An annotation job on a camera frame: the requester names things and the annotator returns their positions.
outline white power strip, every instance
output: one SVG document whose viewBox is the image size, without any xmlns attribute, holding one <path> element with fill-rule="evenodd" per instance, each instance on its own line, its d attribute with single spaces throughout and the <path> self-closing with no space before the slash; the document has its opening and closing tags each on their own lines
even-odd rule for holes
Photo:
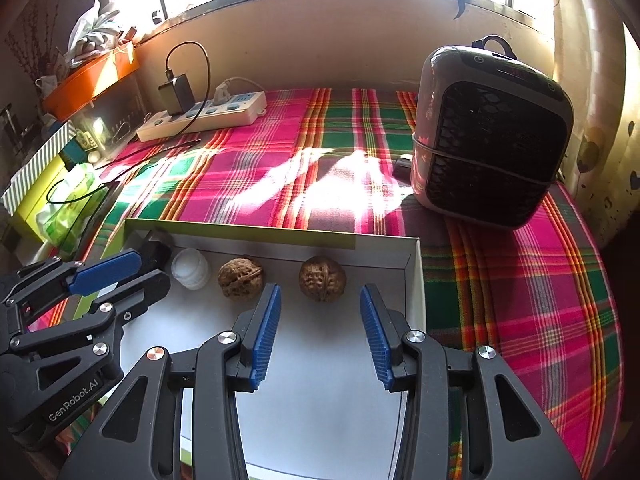
<svg viewBox="0 0 640 480">
<path fill-rule="evenodd" d="M 146 140 L 174 136 L 189 124 L 201 106 L 202 101 L 196 103 L 187 113 L 179 116 L 158 112 L 138 128 L 138 138 L 145 142 Z M 267 99 L 264 92 L 234 95 L 230 101 L 223 105 L 215 105 L 213 101 L 208 101 L 202 113 L 185 133 L 254 124 L 258 117 L 264 115 L 266 109 Z"/>
</svg>

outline green plastic bag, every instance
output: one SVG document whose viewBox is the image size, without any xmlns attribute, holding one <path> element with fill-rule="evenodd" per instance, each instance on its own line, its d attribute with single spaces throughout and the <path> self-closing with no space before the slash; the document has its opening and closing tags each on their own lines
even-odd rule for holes
<svg viewBox="0 0 640 480">
<path fill-rule="evenodd" d="M 76 165 L 54 186 L 49 195 L 54 203 L 42 207 L 36 215 L 36 224 L 40 233 L 58 248 L 60 257 L 68 259 L 75 253 L 87 222 L 108 190 L 91 164 Z"/>
</svg>

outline white plug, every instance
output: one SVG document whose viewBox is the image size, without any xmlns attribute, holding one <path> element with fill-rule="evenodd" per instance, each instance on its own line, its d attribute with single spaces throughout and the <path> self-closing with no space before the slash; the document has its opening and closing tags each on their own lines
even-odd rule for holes
<svg viewBox="0 0 640 480">
<path fill-rule="evenodd" d="M 229 92 L 229 82 L 225 81 L 220 83 L 216 87 L 216 93 L 213 94 L 213 104 L 223 105 L 231 100 L 231 94 Z"/>
</svg>

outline orange shelf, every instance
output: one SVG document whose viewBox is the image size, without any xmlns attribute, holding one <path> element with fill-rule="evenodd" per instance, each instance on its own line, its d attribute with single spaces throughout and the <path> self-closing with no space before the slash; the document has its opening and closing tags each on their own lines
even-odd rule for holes
<svg viewBox="0 0 640 480">
<path fill-rule="evenodd" d="M 118 46 L 81 66 L 42 103 L 44 111 L 65 122 L 114 83 L 140 67 L 133 43 Z"/>
</svg>

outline portable heater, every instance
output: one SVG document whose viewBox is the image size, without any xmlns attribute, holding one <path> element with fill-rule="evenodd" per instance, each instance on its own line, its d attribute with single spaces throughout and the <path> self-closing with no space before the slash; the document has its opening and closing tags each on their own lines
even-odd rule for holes
<svg viewBox="0 0 640 480">
<path fill-rule="evenodd" d="M 505 55 L 485 50 L 489 40 Z M 473 45 L 440 48 L 424 63 L 412 187 L 427 208 L 516 229 L 556 178 L 574 112 L 560 85 L 517 61 L 503 38 Z"/>
</svg>

